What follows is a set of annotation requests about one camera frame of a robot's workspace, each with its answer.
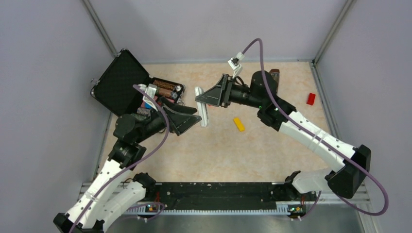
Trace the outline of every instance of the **white object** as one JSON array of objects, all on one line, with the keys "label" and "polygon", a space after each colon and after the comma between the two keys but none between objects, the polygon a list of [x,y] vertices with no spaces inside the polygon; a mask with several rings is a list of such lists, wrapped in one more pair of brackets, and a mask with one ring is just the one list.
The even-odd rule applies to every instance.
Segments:
[{"label": "white object", "polygon": [[242,65],[240,64],[240,61],[244,58],[244,55],[241,52],[239,52],[236,55],[236,58],[238,59],[237,63],[233,62],[233,59],[235,59],[235,57],[232,57],[229,61],[227,61],[233,70],[233,78],[239,76],[243,69]]},{"label": "white object", "polygon": [[[318,137],[320,137],[323,141],[334,146],[337,150],[339,150],[348,158],[352,158],[353,154],[355,153],[355,151],[353,150],[354,146],[342,142],[337,138],[333,137],[332,135],[328,134],[327,132],[323,131],[315,124],[307,120],[299,111],[292,112],[291,114],[289,114],[289,117],[296,121],[298,124],[302,125],[306,129],[311,131],[312,133],[314,133],[315,135],[317,135]],[[323,161],[325,161],[333,171],[337,172],[345,166],[345,164],[343,163],[343,158],[341,158],[335,152],[328,149],[316,138],[300,130],[290,121],[283,122],[280,126],[279,132],[282,132],[290,137],[293,137],[294,139],[298,140],[300,143],[308,147],[311,151],[320,156],[323,159]]]},{"label": "white object", "polygon": [[122,169],[120,168],[120,164],[115,160],[112,159],[110,161],[106,161],[102,168],[102,171],[96,177],[89,189],[87,189],[80,200],[78,200],[76,204],[67,211],[67,214],[70,215],[69,220],[74,223],[85,206],[89,203],[89,201],[93,200],[92,205],[88,210],[86,210],[85,214],[80,218],[79,221],[79,223],[83,225],[83,229],[91,229],[96,223],[96,220],[98,220],[98,217],[101,215],[103,206],[106,204],[109,197],[115,191],[120,182],[129,176],[131,171],[125,171],[123,174],[109,183],[109,185],[104,188],[97,197],[94,197],[95,194],[106,182],[108,182],[121,170]]},{"label": "white object", "polygon": [[[203,93],[203,89],[201,87],[195,87],[194,88],[194,93],[196,96],[200,95]],[[207,115],[207,108],[205,103],[197,103],[197,111],[199,112],[199,116],[202,117],[202,120],[200,121],[200,126],[201,127],[206,127],[209,123],[209,117]]]},{"label": "white object", "polygon": [[127,209],[146,195],[146,189],[139,182],[130,182],[129,185],[111,199],[104,207],[98,220],[104,220],[103,231],[112,225]]},{"label": "white object", "polygon": [[[325,141],[328,144],[334,146],[342,154],[348,158],[352,158],[355,154],[353,150],[354,146],[342,142],[341,140],[331,136],[327,132],[323,131],[315,124],[307,120],[299,111],[292,112],[289,117],[296,121],[298,124],[308,129],[316,136],[321,138],[321,141]],[[301,172],[293,179],[292,185],[300,193],[307,193],[310,191],[330,191],[327,185],[327,180],[325,176],[331,172],[331,170],[338,172],[341,168],[345,166],[343,163],[344,158],[338,156],[335,152],[327,148],[321,141],[318,141],[315,137],[310,136],[306,132],[300,130],[290,121],[283,122],[280,126],[279,132],[287,134],[290,137],[298,140],[300,143],[305,145],[308,149],[316,153],[319,157],[325,161],[330,168],[321,169],[317,171]]]},{"label": "white object", "polygon": [[299,193],[316,191],[331,191],[325,176],[331,172],[330,168],[316,171],[302,171],[295,176],[292,185]]},{"label": "white object", "polygon": [[[144,84],[139,84],[138,86],[140,87],[142,91],[144,91],[152,99],[155,99],[157,86],[153,84],[149,84],[149,86],[146,86]],[[148,99],[146,96],[143,96],[143,101],[157,111],[156,105],[152,101],[150,101],[150,99]]]}]

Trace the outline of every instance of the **case lid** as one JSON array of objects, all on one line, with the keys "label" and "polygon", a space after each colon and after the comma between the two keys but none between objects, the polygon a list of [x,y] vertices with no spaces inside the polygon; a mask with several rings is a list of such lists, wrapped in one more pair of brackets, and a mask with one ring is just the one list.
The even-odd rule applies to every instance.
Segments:
[{"label": "case lid", "polygon": [[129,50],[122,50],[100,77],[91,94],[117,116],[135,113],[143,96],[133,85],[148,85],[150,82],[149,73],[139,61]]}]

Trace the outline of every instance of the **battery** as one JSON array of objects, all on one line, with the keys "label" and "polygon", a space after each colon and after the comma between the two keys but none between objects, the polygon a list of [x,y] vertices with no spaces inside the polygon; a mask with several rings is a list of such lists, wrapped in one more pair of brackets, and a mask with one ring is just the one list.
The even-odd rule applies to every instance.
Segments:
[{"label": "battery", "polygon": [[153,85],[156,85],[158,87],[161,87],[161,88],[164,88],[164,89],[167,89],[167,90],[170,90],[170,91],[173,91],[174,88],[176,87],[176,85],[174,85],[174,84],[163,82],[163,81],[160,81],[160,80],[155,80],[153,82]]},{"label": "battery", "polygon": [[158,87],[156,94],[172,99],[172,91],[165,88]]}]

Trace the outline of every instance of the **white connector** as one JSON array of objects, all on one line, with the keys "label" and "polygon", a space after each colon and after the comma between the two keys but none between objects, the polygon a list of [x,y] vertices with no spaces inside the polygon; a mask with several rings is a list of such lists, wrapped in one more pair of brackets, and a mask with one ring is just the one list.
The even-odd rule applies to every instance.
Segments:
[{"label": "white connector", "polygon": [[233,70],[233,78],[239,76],[240,72],[242,72],[243,67],[239,62],[243,60],[243,58],[243,53],[239,52],[236,57],[232,57],[229,61],[227,61]]}]

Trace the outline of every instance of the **cable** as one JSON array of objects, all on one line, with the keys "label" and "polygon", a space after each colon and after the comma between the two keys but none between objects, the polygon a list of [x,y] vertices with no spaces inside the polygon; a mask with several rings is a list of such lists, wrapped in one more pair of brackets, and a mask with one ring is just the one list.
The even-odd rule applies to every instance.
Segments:
[{"label": "cable", "polygon": [[312,133],[311,131],[309,131],[308,129],[306,129],[305,127],[299,125],[296,121],[294,121],[292,118],[290,118],[279,106],[279,104],[277,104],[277,102],[275,101],[275,98],[272,95],[272,92],[270,91],[269,85],[268,85],[268,80],[265,74],[265,67],[263,65],[263,42],[260,38],[256,38],[254,39],[242,52],[242,54],[245,54],[246,51],[256,42],[259,42],[260,45],[260,68],[262,70],[262,76],[263,76],[263,82],[265,83],[265,88],[266,91],[269,95],[269,98],[271,99],[272,103],[276,106],[276,108],[278,108],[279,112],[287,119],[289,120],[292,124],[294,124],[296,127],[300,128],[301,130],[303,130],[304,132],[306,132],[307,134],[309,134],[310,136],[316,138],[316,140],[320,141],[321,143],[323,143],[326,147],[328,147],[329,149],[331,149],[333,152],[335,152],[336,154],[338,154],[340,157],[342,157],[343,159],[345,159],[347,162],[349,162],[350,164],[352,164],[353,166],[355,166],[357,169],[359,169],[361,172],[363,172],[367,177],[369,177],[377,186],[378,188],[381,190],[382,194],[383,194],[383,198],[384,198],[384,204],[383,204],[383,208],[382,210],[380,210],[379,212],[376,213],[371,213],[368,211],[365,211],[363,209],[358,208],[357,206],[355,206],[354,204],[350,203],[348,200],[338,196],[343,202],[345,202],[346,204],[348,204],[349,206],[353,207],[354,209],[358,210],[361,213],[367,214],[367,215],[371,215],[371,216],[379,216],[384,214],[387,210],[388,210],[388,206],[389,206],[389,197],[388,197],[388,193],[386,192],[385,188],[382,186],[382,184],[374,177],[372,176],[368,171],[366,171],[364,168],[362,168],[359,164],[355,163],[353,160],[351,160],[350,158],[346,157],[343,153],[341,153],[339,150],[335,149],[333,146],[331,146],[329,143],[325,142],[324,140],[322,140],[320,137],[318,137],[317,135],[315,135],[314,133]]},{"label": "cable", "polygon": [[302,198],[300,200],[300,205],[303,206],[305,204],[305,195],[302,195]]},{"label": "cable", "polygon": [[236,76],[236,77],[235,77],[235,82],[236,82],[237,84],[239,84],[239,85],[246,86],[246,85],[244,84],[243,79],[242,79],[241,77],[239,77],[239,76]]},{"label": "cable", "polygon": [[128,180],[132,180],[133,178],[127,178],[125,181],[122,182],[122,188],[124,189],[124,183],[126,183]]},{"label": "cable", "polygon": [[306,217],[312,212],[312,210],[315,208],[315,205],[318,203],[319,198],[321,197],[321,194],[322,194],[322,191],[319,191],[318,196],[316,197],[315,202],[313,203],[313,205],[309,208],[308,211],[306,211],[306,214],[305,214],[305,215],[303,215],[302,217],[300,217],[301,220],[304,219],[304,218],[306,218]]},{"label": "cable", "polygon": [[[99,194],[104,190],[104,188],[106,188],[113,180],[115,180],[117,177],[119,177],[121,174],[125,173],[126,171],[130,170],[131,168],[137,166],[138,164],[140,164],[141,162],[145,161],[146,159],[148,159],[151,155],[153,155],[166,141],[166,138],[169,135],[169,121],[166,115],[165,110],[163,110],[162,107],[159,106],[159,104],[156,103],[156,101],[154,99],[152,99],[148,94],[146,94],[144,91],[142,91],[139,86],[137,86],[136,84],[133,85],[133,88],[136,89],[138,92],[140,92],[142,95],[144,95],[146,98],[148,98],[152,103],[154,103],[154,105],[156,106],[156,108],[160,111],[160,113],[163,115],[164,119],[165,119],[165,123],[166,123],[166,133],[165,136],[163,137],[163,140],[159,143],[159,145],[157,145],[156,148],[153,149],[153,151],[151,151],[150,153],[148,153],[146,156],[144,156],[143,158],[141,158],[139,161],[135,162],[134,164],[124,168],[122,171],[120,171],[119,173],[117,173],[116,175],[114,175],[108,182],[106,182],[105,184],[103,184],[102,187],[100,187],[99,190],[97,190],[96,194],[94,195],[94,198],[97,198],[99,196]],[[71,226],[69,233],[72,233],[74,228],[77,226],[77,224],[79,223],[80,219],[83,217],[83,215],[85,215],[86,211],[89,209],[89,207],[92,205],[93,200],[90,200],[87,205],[84,207],[83,211],[79,214],[79,216],[77,217],[76,221],[73,223],[73,225]]]}]

